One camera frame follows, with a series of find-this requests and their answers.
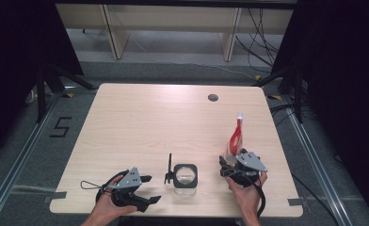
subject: finger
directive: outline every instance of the finger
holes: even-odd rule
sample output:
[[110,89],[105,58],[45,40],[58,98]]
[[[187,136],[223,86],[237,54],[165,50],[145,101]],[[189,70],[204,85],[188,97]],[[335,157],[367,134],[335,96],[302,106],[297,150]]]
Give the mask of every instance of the finger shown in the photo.
[[126,205],[120,208],[121,215],[127,215],[135,211],[137,211],[137,207],[135,207],[134,205]]
[[116,178],[114,178],[114,180],[112,180],[112,182],[110,183],[111,185],[116,184],[118,181],[120,181],[120,179],[123,178],[123,175],[119,175]]
[[238,184],[231,177],[226,177],[226,182],[228,183],[230,190],[235,191],[237,189]]
[[265,183],[267,180],[267,174],[266,172],[262,171],[259,180],[261,181],[261,186]]

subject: gray carpet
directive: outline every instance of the gray carpet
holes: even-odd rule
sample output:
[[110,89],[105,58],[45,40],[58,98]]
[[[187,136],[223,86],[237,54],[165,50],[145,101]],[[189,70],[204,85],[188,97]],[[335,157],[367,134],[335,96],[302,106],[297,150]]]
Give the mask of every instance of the gray carpet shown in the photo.
[[[200,84],[221,86],[250,86],[255,83],[256,74],[265,77],[268,73],[255,72],[250,67],[224,67],[225,70],[250,74],[229,73],[217,68],[207,68],[195,65],[173,64],[114,64],[82,62],[87,81],[99,86],[105,82],[114,83],[157,83],[157,84]],[[45,198],[50,197],[70,157],[74,143],[79,135],[83,122],[96,94],[96,90],[87,90],[74,82],[62,78],[66,86],[75,86],[67,92],[73,93],[72,98],[61,98],[53,114],[43,130],[36,149],[26,163],[12,194],[0,213],[0,225],[79,225],[86,216],[55,215],[48,209]],[[280,79],[264,87],[266,95],[278,94]],[[270,107],[283,105],[283,101],[268,100]],[[369,209],[355,188],[341,162],[336,161],[333,150],[318,120],[307,107],[302,107],[304,126],[319,153],[323,165],[343,198],[355,225],[369,226]],[[54,129],[60,117],[71,117],[60,123],[69,126],[65,137],[50,137],[60,135],[61,130]],[[0,183],[7,175],[18,152],[24,146],[37,118],[37,103],[24,108],[17,119],[5,145],[0,148]],[[287,117],[285,110],[274,116],[290,170],[326,205],[324,193],[314,176],[313,169],[297,137],[296,131]],[[305,191],[312,212],[305,209],[300,218],[262,218],[263,225],[335,225],[323,206],[313,198],[298,182],[295,182],[298,194]]]

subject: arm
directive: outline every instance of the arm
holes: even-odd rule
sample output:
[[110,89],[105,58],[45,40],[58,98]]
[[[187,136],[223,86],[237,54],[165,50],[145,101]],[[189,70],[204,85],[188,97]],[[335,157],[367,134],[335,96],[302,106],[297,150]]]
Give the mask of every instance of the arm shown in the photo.
[[[118,176],[111,184],[115,184],[122,179],[122,177],[122,175]],[[105,226],[115,218],[133,213],[136,210],[137,208],[133,205],[123,207],[116,206],[111,201],[111,190],[106,190],[97,201],[88,218],[82,223],[82,226]]]
[[[265,172],[261,172],[260,180],[255,184],[262,186],[267,179]],[[254,186],[242,187],[232,178],[226,178],[229,189],[233,192],[235,201],[240,208],[241,216],[247,226],[260,226],[261,223],[257,217],[260,196]]]

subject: black cable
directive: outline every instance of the black cable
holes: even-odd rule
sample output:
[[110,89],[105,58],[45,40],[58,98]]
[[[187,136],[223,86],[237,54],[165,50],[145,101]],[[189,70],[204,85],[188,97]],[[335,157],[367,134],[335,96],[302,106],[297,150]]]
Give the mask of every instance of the black cable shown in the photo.
[[255,67],[253,67],[253,66],[251,65],[251,62],[249,61],[249,60],[250,60],[249,55],[250,55],[250,51],[249,51],[249,53],[248,53],[248,55],[247,55],[247,58],[248,58],[249,66],[250,66],[253,70],[258,71],[258,72],[261,72],[261,73],[270,73],[270,72],[263,71],[263,70],[259,70],[259,69],[256,69]]
[[337,219],[336,219],[336,217],[333,215],[333,213],[331,213],[331,211],[328,209],[328,207],[319,199],[319,198],[317,198],[317,196],[301,181],[301,180],[299,180],[299,178],[297,178],[295,175],[294,175],[294,173],[293,172],[291,172],[291,175],[294,177],[294,179],[296,179],[302,186],[304,186],[305,187],[305,189],[307,189],[310,193],[311,193],[311,195],[320,203],[320,204],[322,204],[322,206],[323,206],[323,208],[325,208],[325,210],[329,213],[329,215],[331,216],[331,218],[334,220],[334,223],[336,224],[336,225],[339,225],[339,223],[338,223],[338,221],[337,221]]
[[275,115],[279,112],[279,110],[275,111],[275,113],[272,114],[272,118],[275,117]]
[[238,39],[237,36],[235,36],[235,38],[238,40],[238,42],[240,43],[241,46],[243,46],[243,48],[249,52],[249,54],[252,54],[253,56],[259,58],[263,63],[267,64],[269,67],[272,67],[272,64],[270,64],[269,62],[267,62],[266,60],[264,60],[263,58],[261,58],[260,56],[258,56],[257,54],[255,54],[254,52],[252,52],[249,48],[247,48],[247,46],[245,44],[243,44],[243,42]]
[[262,184],[260,186],[257,186],[253,181],[251,181],[249,179],[249,177],[246,176],[245,178],[247,180],[249,180],[249,182],[255,187],[255,189],[257,189],[257,192],[258,192],[259,196],[261,197],[261,206],[257,211],[257,217],[259,218],[260,215],[262,214],[262,212],[264,212],[265,205],[266,205],[266,197],[265,197],[264,191],[262,190]]
[[293,115],[295,112],[291,112],[290,114],[286,115],[283,119],[281,119],[281,121],[279,121],[278,123],[275,124],[275,126],[278,126],[280,123],[282,123],[285,119],[287,119],[289,116]]
[[270,108],[270,112],[273,112],[273,111],[279,111],[279,110],[282,110],[284,108],[287,108],[287,107],[293,107],[294,104],[287,104],[287,105],[278,105],[278,106],[274,106],[272,108]]
[[[251,38],[252,38],[252,42],[257,43],[260,47],[262,47],[262,48],[265,48],[265,49],[266,49],[267,55],[269,56],[269,60],[270,60],[270,61],[271,61],[271,63],[273,64],[272,59],[274,60],[275,58],[274,58],[274,57],[273,57],[273,55],[270,53],[270,51],[273,51],[273,52],[276,52],[276,53],[277,53],[279,50],[278,50],[276,47],[274,47],[273,45],[271,45],[271,44],[266,40],[266,38],[265,38],[264,23],[263,23],[263,15],[264,15],[264,10],[263,10],[262,8],[260,8],[260,22],[258,23],[258,26],[257,26],[257,24],[256,24],[256,22],[255,22],[255,20],[254,20],[254,18],[253,18],[253,16],[252,16],[252,13],[251,13],[251,11],[250,11],[250,9],[249,9],[249,16],[250,16],[250,18],[251,18],[252,22],[254,23],[254,26],[255,26],[255,29],[256,29],[256,33],[255,33],[255,36],[254,36],[254,37],[252,37],[252,36],[251,36],[251,34],[249,34],[249,35],[250,35],[250,36],[251,36]],[[255,39],[255,38],[257,37],[257,35],[259,35],[259,36],[261,37],[261,40],[264,42],[264,45],[265,45],[265,46],[263,46],[262,44],[260,44],[260,43]]]

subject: floor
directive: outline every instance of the floor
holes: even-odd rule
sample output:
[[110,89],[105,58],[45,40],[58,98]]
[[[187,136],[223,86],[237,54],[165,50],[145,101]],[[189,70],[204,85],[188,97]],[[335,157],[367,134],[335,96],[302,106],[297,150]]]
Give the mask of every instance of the floor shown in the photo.
[[[106,78],[108,67],[113,69],[120,65],[122,67],[129,65],[129,70],[127,68],[125,70],[128,72],[132,70],[134,73],[137,71],[131,67],[138,65],[146,65],[144,67],[149,67],[148,65],[150,64],[152,64],[150,67],[165,65],[165,68],[170,65],[172,70],[173,68],[200,67],[200,69],[216,70],[217,74],[224,72],[230,74],[228,76],[233,78],[245,79],[249,85],[253,84],[255,79],[257,79],[255,77],[256,74],[266,76],[269,72],[268,65],[256,56],[249,56],[239,42],[234,46],[232,60],[225,62],[221,54],[218,34],[157,31],[133,32],[127,42],[122,59],[115,60],[112,58],[111,49],[104,31],[86,30],[83,33],[82,30],[69,29],[67,32],[84,70],[93,67],[92,65],[94,64],[105,63],[103,71],[87,71],[91,74],[88,78],[94,83],[103,83],[105,80],[111,79]],[[281,35],[265,37],[271,45],[280,48]],[[246,46],[251,44],[249,34],[240,34],[239,39]],[[255,46],[252,48],[252,51],[266,62],[270,62],[265,48]],[[244,71],[245,68],[252,67],[256,68],[253,70],[254,73]],[[280,80],[266,85],[265,94],[268,97],[274,98],[278,94],[275,88],[279,82]],[[50,135],[54,133],[53,129],[56,125],[55,119],[52,117],[50,121],[45,122],[45,127],[42,129],[43,132],[40,132],[40,138],[35,140],[37,148],[30,155],[27,162],[24,163],[24,169],[20,172],[21,175],[10,191],[10,195],[0,212],[0,225],[72,225],[79,224],[86,217],[80,215],[56,216],[48,211],[48,199],[50,199],[56,188],[59,175],[64,170],[83,120],[87,115],[86,110],[75,112],[72,109],[76,107],[88,109],[96,93],[96,91],[78,88],[70,82],[65,83],[65,85],[67,90],[71,90],[77,98],[74,99],[74,103],[70,102],[69,98],[61,98],[56,104],[53,117],[72,116],[70,125],[70,131],[72,132],[67,135],[68,138],[56,144],[54,140],[50,141]],[[55,97],[52,95],[49,103],[53,102],[53,98]],[[26,139],[31,137],[31,133],[36,127],[34,121],[37,115],[36,101],[31,101],[33,101],[32,98],[28,96],[28,107],[21,113],[20,118],[6,140],[5,146],[0,150],[0,185],[4,182],[6,176],[9,175],[11,166],[14,165],[14,161],[19,156],[23,146],[25,146]],[[283,100],[277,101],[272,99],[268,100],[268,103],[270,107],[274,107],[282,105]],[[324,136],[325,133],[319,126],[315,115],[307,106],[303,108],[303,117],[305,119],[303,126],[313,141],[313,147],[316,149],[324,169],[329,175],[330,182],[340,194],[341,201],[345,205],[350,221],[353,223],[351,225],[369,226],[368,207],[359,194],[358,189],[355,188],[355,185],[350,180],[341,162],[333,158],[335,151],[332,150],[329,140]],[[325,191],[322,191],[321,182],[319,182],[319,179],[316,179],[318,176],[316,176],[316,172],[311,166],[311,159],[308,158],[304,151],[305,147],[299,141],[291,118],[291,113],[283,110],[275,114],[274,121],[277,124],[278,134],[281,138],[290,170],[295,172],[301,181],[314,191],[316,197],[313,197],[304,186],[295,180],[298,194],[300,197],[305,195],[306,206],[304,215],[298,219],[262,219],[262,223],[263,225],[335,225],[329,214],[322,207],[323,205],[317,202],[317,199],[319,199],[329,206],[328,197],[325,195]]]

